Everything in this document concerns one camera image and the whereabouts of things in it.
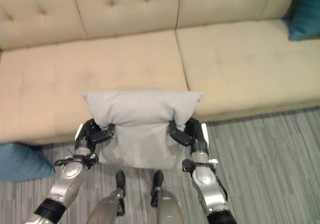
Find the tufted back cushion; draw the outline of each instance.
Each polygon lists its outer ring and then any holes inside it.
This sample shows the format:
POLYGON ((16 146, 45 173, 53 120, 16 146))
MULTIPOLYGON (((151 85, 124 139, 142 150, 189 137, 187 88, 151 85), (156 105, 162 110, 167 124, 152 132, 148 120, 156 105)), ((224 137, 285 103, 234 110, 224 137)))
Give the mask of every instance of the tufted back cushion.
POLYGON ((3 50, 86 38, 75 0, 0 0, 0 9, 3 50))
POLYGON ((76 0, 88 38, 175 28, 179 0, 76 0))
POLYGON ((180 0, 178 27, 281 18, 291 0, 180 0))

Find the floor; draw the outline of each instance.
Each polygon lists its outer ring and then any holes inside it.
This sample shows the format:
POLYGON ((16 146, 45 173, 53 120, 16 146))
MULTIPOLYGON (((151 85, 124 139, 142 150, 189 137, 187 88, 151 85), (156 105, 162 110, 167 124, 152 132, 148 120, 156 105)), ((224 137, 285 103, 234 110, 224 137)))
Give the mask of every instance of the floor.
MULTIPOLYGON (((209 123, 211 157, 229 192, 238 224, 320 224, 320 108, 209 123)), ((44 148, 50 162, 72 143, 44 148)), ((119 167, 98 165, 60 224, 85 224, 99 199, 115 187, 119 167)), ((117 224, 154 224, 152 170, 123 168, 126 215, 117 224)), ((0 224, 20 224, 46 197, 54 179, 0 183, 0 224)), ((165 186, 181 202, 186 224, 206 224, 188 174, 165 172, 165 186)))

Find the sofa cushion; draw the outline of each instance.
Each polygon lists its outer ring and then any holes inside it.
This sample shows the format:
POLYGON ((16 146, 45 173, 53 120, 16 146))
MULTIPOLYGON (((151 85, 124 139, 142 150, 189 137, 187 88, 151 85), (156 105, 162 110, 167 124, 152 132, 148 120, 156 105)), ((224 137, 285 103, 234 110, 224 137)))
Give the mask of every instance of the sofa cushion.
POLYGON ((281 18, 291 0, 180 0, 178 27, 281 18))
POLYGON ((179 0, 76 0, 88 38, 175 28, 179 0))
POLYGON ((202 121, 320 104, 320 40, 288 41, 282 20, 176 32, 189 89, 204 93, 202 121))
POLYGON ((297 0, 290 40, 301 40, 320 36, 320 0, 297 0))
POLYGON ((90 90, 187 90, 174 31, 5 51, 0 142, 70 137, 91 118, 90 90))
POLYGON ((0 0, 2 50, 85 39, 75 0, 0 0))

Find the blue pillow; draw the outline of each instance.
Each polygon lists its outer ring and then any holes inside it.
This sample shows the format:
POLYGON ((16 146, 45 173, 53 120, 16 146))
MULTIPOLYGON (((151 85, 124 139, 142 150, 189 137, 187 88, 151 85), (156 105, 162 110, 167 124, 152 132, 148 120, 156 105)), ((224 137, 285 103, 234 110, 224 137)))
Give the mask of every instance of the blue pillow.
POLYGON ((320 35, 320 0, 297 0, 290 27, 290 40, 320 35))
POLYGON ((52 176, 55 169, 30 147, 0 145, 0 181, 23 181, 52 176))

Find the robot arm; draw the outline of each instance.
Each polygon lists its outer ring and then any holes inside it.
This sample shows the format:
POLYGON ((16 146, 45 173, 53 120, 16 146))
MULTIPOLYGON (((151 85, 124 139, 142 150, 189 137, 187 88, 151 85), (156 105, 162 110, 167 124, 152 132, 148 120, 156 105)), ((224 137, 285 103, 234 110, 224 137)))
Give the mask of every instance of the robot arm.
POLYGON ((196 119, 190 118, 183 132, 177 129, 174 121, 171 121, 168 132, 178 143, 190 146, 191 159, 183 161, 182 170, 190 173, 192 184, 197 190, 200 204, 209 223, 236 224, 227 205, 228 194, 216 177, 218 161, 209 158, 206 125, 201 125, 196 119))
POLYGON ((99 162, 95 153, 96 144, 104 142, 115 133, 114 125, 101 128, 93 119, 80 124, 75 136, 74 155, 54 163, 64 165, 61 177, 54 183, 48 197, 30 215, 25 224, 57 224, 66 209, 77 198, 82 183, 87 179, 88 170, 99 162))

